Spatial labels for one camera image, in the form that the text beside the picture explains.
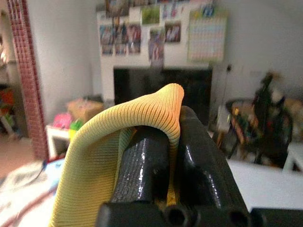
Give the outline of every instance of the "black tv screen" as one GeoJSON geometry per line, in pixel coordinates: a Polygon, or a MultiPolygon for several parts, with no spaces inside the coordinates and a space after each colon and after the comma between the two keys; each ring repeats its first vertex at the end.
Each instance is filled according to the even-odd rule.
{"type": "Polygon", "coordinates": [[[154,93],[166,84],[177,83],[184,89],[182,105],[191,107],[202,124],[208,124],[211,69],[114,68],[115,104],[154,93]]]}

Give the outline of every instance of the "white table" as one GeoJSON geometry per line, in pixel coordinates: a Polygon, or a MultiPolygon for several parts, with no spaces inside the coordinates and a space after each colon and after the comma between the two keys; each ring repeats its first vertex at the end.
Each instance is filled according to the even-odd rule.
{"type": "Polygon", "coordinates": [[[57,157],[58,152],[56,149],[54,139],[70,141],[68,129],[59,129],[51,125],[47,125],[46,134],[47,134],[47,143],[48,143],[48,156],[49,158],[57,157]]]}
{"type": "Polygon", "coordinates": [[[228,160],[250,212],[255,208],[303,210],[303,175],[282,169],[228,160]]]}
{"type": "Polygon", "coordinates": [[[283,171],[292,171],[294,164],[303,171],[303,143],[290,143],[283,171]]]}

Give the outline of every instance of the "white side table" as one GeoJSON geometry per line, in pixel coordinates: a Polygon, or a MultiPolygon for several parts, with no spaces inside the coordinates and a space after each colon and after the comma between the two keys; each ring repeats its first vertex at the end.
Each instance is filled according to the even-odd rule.
{"type": "Polygon", "coordinates": [[[294,164],[303,171],[303,143],[290,143],[283,171],[292,171],[294,164]]]}
{"type": "Polygon", "coordinates": [[[48,156],[49,158],[57,157],[58,153],[55,146],[54,139],[70,141],[68,129],[59,129],[51,125],[46,126],[47,143],[48,143],[48,156]]]}

